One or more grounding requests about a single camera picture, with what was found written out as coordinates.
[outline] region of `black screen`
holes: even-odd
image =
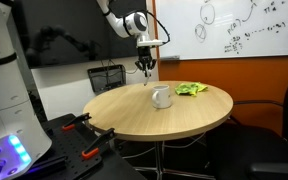
[[[117,17],[145,0],[110,3]],[[120,38],[96,0],[16,0],[12,9],[30,69],[137,56],[136,39]]]

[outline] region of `green cloth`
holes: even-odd
[[[195,83],[182,83],[179,84],[176,88],[175,88],[175,92],[178,95],[191,95],[191,96],[196,96],[197,92],[201,92],[203,90],[206,90],[207,86],[199,83],[199,82],[195,82]]]

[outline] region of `blue light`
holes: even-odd
[[[18,155],[20,156],[21,160],[24,163],[30,163],[31,162],[31,157],[28,155],[28,153],[26,152],[25,148],[23,147],[22,143],[20,142],[20,140],[14,136],[14,135],[10,135],[9,136],[9,141],[11,143],[11,145],[13,146],[13,148],[16,150],[16,152],[18,153]]]

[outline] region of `table top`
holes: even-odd
[[[98,131],[115,128],[117,138],[131,141],[165,141],[185,138],[211,130],[231,114],[233,100],[225,91],[205,84],[196,97],[179,96],[175,87],[183,81],[132,84],[96,96],[83,112],[90,113],[90,124]],[[169,85],[172,106],[152,106],[152,88]]]

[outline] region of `whiteboard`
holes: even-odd
[[[156,0],[160,58],[288,55],[288,0]],[[159,39],[166,40],[158,28]]]

